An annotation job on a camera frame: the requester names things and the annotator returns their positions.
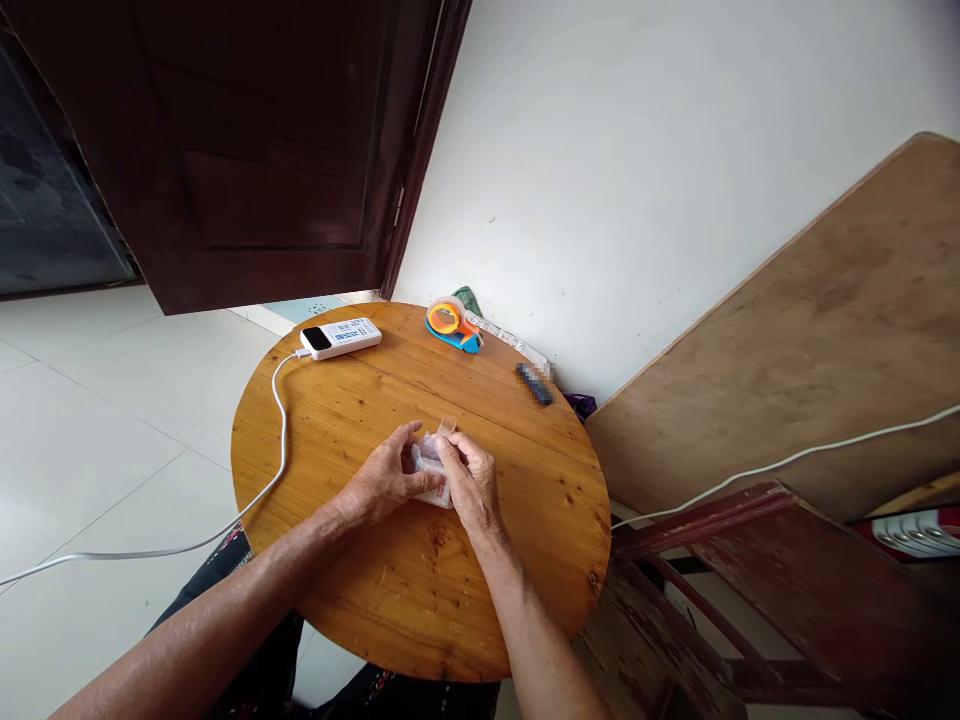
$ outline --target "white cable on board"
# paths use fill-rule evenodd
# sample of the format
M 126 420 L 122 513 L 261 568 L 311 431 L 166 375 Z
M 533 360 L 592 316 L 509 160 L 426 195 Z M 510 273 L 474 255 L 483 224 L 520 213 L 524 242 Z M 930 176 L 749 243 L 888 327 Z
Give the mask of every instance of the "white cable on board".
M 165 550 L 141 550 L 139 552 L 126 552 L 126 553 L 72 553 L 71 555 L 64 555 L 63 557 L 54 558 L 53 560 L 47 560 L 44 563 L 40 563 L 36 567 L 32 567 L 29 570 L 23 570 L 18 572 L 10 577 L 3 578 L 0 580 L 0 587 L 12 582 L 16 582 L 21 578 L 25 578 L 28 575 L 33 575 L 38 573 L 41 570 L 46 570 L 51 568 L 54 565 L 59 565 L 61 563 L 70 562 L 72 560 L 136 560 L 139 558 L 151 558 L 151 557 L 164 557 L 166 555 L 178 555 L 179 553 L 190 552 L 191 550 L 196 550 L 201 548 L 204 545 L 212 543 L 214 540 L 219 539 L 224 534 L 226 534 L 230 529 L 236 525 L 244 515 L 246 515 L 250 509 L 260 502 L 261 498 L 270 492 L 270 489 L 277 484 L 280 480 L 280 477 L 283 475 L 283 471 L 287 469 L 287 411 L 283 407 L 283 403 L 280 402 L 280 394 L 277 392 L 277 375 L 280 373 L 280 368 L 282 368 L 288 360 L 293 360 L 293 358 L 306 357 L 309 355 L 307 350 L 298 350 L 293 355 L 290 355 L 287 358 L 284 358 L 277 369 L 273 371 L 273 380 L 271 381 L 271 386 L 273 387 L 273 398 L 277 401 L 277 407 L 280 408 L 280 469 L 277 470 L 277 474 L 273 476 L 273 480 L 260 491 L 260 494 L 257 495 L 249 505 L 247 505 L 243 510 L 240 511 L 240 514 L 237 515 L 233 520 L 226 524 L 222 529 L 217 530 L 213 535 L 208 537 L 206 540 L 201 540 L 200 542 L 193 543 L 192 545 L 184 545 L 183 547 L 178 548 L 167 548 Z
M 875 430 L 873 432 L 867 433 L 866 435 L 860 435 L 859 437 L 850 438 L 849 440 L 841 440 L 840 442 L 830 443 L 829 445 L 817 445 L 816 447 L 807 448 L 806 450 L 801 450 L 800 452 L 794 453 L 793 455 L 786 458 L 785 460 L 781 460 L 780 462 L 773 463 L 773 465 L 767 465 L 766 467 L 757 468 L 756 470 L 747 470 L 746 472 L 737 473 L 736 475 L 731 475 L 719 485 L 715 485 L 709 490 L 706 490 L 700 493 L 695 498 L 691 498 L 687 500 L 682 505 L 677 505 L 677 507 L 675 508 L 670 508 L 669 510 L 660 510 L 655 513 L 647 513 L 646 515 L 638 515 L 635 518 L 622 520 L 618 522 L 616 525 L 611 526 L 610 530 L 611 531 L 616 530 L 618 527 L 621 527 L 628 523 L 636 522 L 637 520 L 647 520 L 649 518 L 660 517 L 661 515 L 669 515 L 671 513 L 680 512 L 681 510 L 686 510 L 691 505 L 697 504 L 704 498 L 709 497 L 710 495 L 713 495 L 715 492 L 723 490 L 723 488 L 727 487 L 730 483 L 734 482 L 735 480 L 739 480 L 740 478 L 745 478 L 750 475 L 758 475 L 759 473 L 764 473 L 769 470 L 776 470 L 777 468 L 783 467 L 784 465 L 792 463 L 794 460 L 799 460 L 800 458 L 805 457 L 806 455 L 812 455 L 813 453 L 820 452 L 821 450 L 835 450 L 836 448 L 846 447 L 847 445 L 853 445 L 854 443 L 863 442 L 864 440 L 872 440 L 873 438 L 880 437 L 881 435 L 889 435 L 890 433 L 900 432 L 901 430 L 910 430 L 911 428 L 929 425 L 931 423 L 937 422 L 938 420 L 943 420 L 943 418 L 948 417 L 949 415 L 953 415 L 955 412 L 958 412 L 958 411 L 960 411 L 960 405 L 954 405 L 953 407 L 949 407 L 946 410 L 942 410 L 938 412 L 936 415 L 931 415 L 930 417 L 925 418 L 924 420 L 918 420 L 917 422 L 906 423 L 905 425 L 894 425 L 893 427 L 884 428 L 883 430 Z

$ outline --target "plastic bag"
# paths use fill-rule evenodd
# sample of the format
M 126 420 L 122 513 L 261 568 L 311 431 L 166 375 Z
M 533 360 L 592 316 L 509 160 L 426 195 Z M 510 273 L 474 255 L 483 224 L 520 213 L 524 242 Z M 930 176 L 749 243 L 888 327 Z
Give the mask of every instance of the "plastic bag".
M 440 421 L 440 427 L 436 435 L 429 432 L 423 434 L 422 440 L 417 440 L 410 448 L 410 457 L 413 459 L 413 471 L 436 473 L 443 477 L 443 482 L 435 490 L 429 490 L 422 495 L 417 495 L 417 500 L 421 500 L 437 507 L 449 510 L 453 507 L 453 499 L 450 497 L 450 483 L 447 482 L 447 471 L 443 469 L 443 463 L 440 461 L 440 454 L 437 452 L 437 435 L 449 435 L 457 427 L 457 419 L 445 417 Z

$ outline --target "person's left hand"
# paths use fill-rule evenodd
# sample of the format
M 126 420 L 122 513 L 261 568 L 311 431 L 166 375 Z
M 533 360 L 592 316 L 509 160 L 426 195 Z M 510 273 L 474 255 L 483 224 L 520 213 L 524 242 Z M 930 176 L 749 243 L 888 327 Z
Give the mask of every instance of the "person's left hand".
M 433 490 L 443 477 L 425 471 L 411 473 L 410 446 L 419 420 L 401 425 L 363 463 L 357 474 L 337 496 L 346 512 L 356 513 L 370 523 L 383 520 L 412 497 Z

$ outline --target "door panel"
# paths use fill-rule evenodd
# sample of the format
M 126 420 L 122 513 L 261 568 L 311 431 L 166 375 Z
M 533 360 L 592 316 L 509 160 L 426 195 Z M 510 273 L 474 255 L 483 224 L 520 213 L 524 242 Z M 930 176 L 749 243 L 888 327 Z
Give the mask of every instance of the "door panel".
M 379 287 L 438 0 L 5 0 L 165 312 Z

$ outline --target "round wooden table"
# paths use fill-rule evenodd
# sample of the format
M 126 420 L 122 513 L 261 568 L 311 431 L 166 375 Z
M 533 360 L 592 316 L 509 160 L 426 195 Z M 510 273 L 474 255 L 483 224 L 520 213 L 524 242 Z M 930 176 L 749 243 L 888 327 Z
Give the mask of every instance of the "round wooden table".
M 262 552 L 332 498 L 398 425 L 445 415 L 496 457 L 504 522 L 534 586 L 573 637 L 597 601 L 610 552 L 610 503 L 581 424 L 557 389 L 536 404 L 515 369 L 523 357 L 486 334 L 468 355 L 433 337 L 426 309 L 370 303 L 298 326 L 254 371 L 233 424 L 237 506 L 279 465 L 280 416 L 270 377 L 301 347 L 304 327 L 369 317 L 379 346 L 280 371 L 290 415 L 289 465 L 244 521 Z M 298 608 L 343 648 L 404 675 L 465 682 L 510 675 L 489 591 L 455 510 L 411 501 L 345 547 Z

